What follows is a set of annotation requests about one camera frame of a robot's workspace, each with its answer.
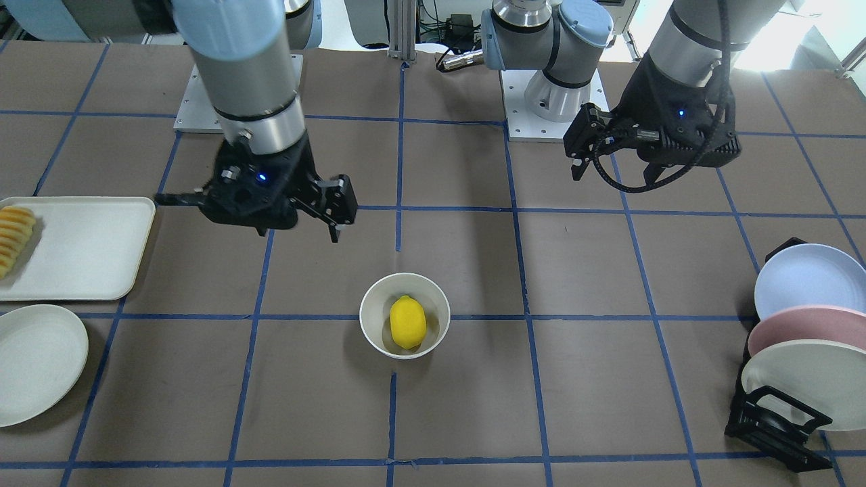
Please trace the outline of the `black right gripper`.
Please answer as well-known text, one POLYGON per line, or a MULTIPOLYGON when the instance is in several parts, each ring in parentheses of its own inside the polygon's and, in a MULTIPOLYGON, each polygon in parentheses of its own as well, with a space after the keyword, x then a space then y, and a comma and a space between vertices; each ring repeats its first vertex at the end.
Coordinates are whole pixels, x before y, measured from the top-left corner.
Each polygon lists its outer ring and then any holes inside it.
POLYGON ((291 230, 305 212, 328 225, 334 244, 355 223, 359 207, 348 175, 328 180, 317 175, 307 133, 289 148, 263 155, 252 152, 250 139, 223 141, 212 176, 200 190, 158 192, 154 200, 198 208, 214 224, 246 226, 258 235, 291 230))

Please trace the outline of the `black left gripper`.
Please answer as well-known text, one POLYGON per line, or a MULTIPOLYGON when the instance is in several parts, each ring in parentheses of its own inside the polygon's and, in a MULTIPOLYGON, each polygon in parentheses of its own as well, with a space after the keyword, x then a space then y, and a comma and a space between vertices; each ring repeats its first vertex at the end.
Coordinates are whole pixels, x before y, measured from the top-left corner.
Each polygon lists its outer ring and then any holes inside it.
MULTIPOLYGON (((647 55, 638 64, 607 130, 624 148, 633 148, 647 162, 647 187, 677 180, 677 164, 689 164, 705 141, 708 151, 697 166, 718 168, 742 154, 734 127, 735 99, 723 75, 712 74, 708 85, 683 85, 663 73, 647 55), (674 173, 663 178, 665 170, 674 173)), ((572 180, 580 181, 593 163, 594 145, 606 132, 606 111, 594 103, 579 109, 564 135, 565 155, 572 158, 572 180)))

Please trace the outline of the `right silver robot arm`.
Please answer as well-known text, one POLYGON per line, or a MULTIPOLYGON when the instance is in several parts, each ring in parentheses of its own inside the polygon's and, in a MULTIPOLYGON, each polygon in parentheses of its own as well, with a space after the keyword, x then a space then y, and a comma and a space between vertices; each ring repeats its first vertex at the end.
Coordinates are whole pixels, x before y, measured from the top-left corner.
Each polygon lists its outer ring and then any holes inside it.
POLYGON ((96 41, 179 34, 225 138, 212 176, 193 192, 158 193, 160 206, 195 207, 215 224, 264 235, 290 230, 299 213, 327 225, 331 241, 355 222, 350 177, 323 179, 307 132, 287 17, 312 30, 313 8, 297 1, 7 1, 42 41, 96 41))

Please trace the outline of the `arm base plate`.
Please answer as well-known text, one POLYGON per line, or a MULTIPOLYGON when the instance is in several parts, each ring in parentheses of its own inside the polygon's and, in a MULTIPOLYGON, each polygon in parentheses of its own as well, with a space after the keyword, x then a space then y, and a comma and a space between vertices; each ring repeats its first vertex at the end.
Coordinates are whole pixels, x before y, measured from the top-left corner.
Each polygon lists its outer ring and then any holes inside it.
POLYGON ((303 58, 273 45, 247 58, 216 60, 197 54, 197 69, 183 96, 175 128, 251 140, 254 151, 278 152, 304 130, 299 93, 303 58))
POLYGON ((538 69, 502 71, 501 86, 510 141, 561 141, 583 105, 609 110, 598 70, 579 89, 553 85, 538 69))

